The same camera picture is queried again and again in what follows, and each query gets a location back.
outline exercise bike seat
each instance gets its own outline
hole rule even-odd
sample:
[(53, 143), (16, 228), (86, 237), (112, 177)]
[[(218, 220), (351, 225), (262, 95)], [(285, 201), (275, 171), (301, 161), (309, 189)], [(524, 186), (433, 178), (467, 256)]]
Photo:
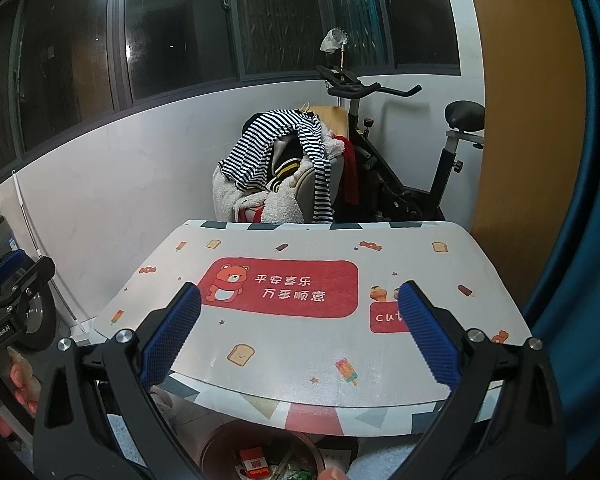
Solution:
[(484, 129), (484, 106), (473, 101), (454, 101), (446, 106), (445, 119), (451, 129), (479, 132)]

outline red rectangular label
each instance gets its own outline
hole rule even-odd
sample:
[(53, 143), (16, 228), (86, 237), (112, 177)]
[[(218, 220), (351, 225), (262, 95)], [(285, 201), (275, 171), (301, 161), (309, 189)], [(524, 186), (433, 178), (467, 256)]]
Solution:
[(261, 314), (346, 317), (358, 307), (358, 268), (344, 260), (221, 258), (198, 284), (202, 303)]
[(377, 334), (409, 331), (398, 312), (397, 301), (374, 301), (369, 307), (369, 328)]

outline striped shirt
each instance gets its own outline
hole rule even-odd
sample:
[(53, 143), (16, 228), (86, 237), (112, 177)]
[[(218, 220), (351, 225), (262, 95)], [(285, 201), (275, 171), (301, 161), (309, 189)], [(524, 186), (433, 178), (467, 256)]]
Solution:
[(273, 143), (283, 135), (295, 132), (315, 168), (314, 222), (333, 222), (331, 162), (324, 150), (320, 119), (312, 112), (272, 110), (260, 114), (245, 126), (227, 158), (218, 163), (221, 173), (234, 180), (236, 187), (243, 191), (265, 189)]

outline blue curtain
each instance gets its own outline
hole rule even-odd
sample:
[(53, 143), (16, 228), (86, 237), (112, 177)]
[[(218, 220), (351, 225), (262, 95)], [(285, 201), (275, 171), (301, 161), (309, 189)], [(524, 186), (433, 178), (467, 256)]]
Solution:
[(582, 158), (554, 250), (523, 309), (554, 367), (567, 421), (569, 470), (600, 436), (600, 2), (571, 1), (586, 69)]

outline bear's red scarf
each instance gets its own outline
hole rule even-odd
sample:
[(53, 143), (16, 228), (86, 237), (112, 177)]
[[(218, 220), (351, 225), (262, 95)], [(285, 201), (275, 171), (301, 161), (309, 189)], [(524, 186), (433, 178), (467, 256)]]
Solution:
[(221, 290), (239, 290), (242, 288), (242, 282), (226, 282), (217, 278), (214, 279), (214, 285)]

